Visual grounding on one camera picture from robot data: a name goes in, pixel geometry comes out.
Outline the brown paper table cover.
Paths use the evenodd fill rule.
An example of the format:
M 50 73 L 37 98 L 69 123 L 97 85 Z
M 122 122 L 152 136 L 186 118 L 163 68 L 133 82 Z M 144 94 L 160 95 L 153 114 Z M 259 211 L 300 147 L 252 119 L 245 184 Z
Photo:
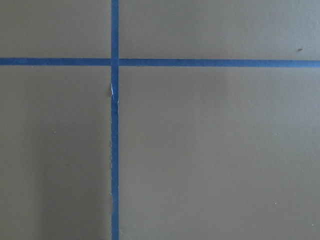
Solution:
M 119 55 L 318 60 L 317 0 L 121 0 Z M 0 68 L 0 237 L 108 240 L 111 68 Z M 122 240 L 317 240 L 318 68 L 121 66 Z

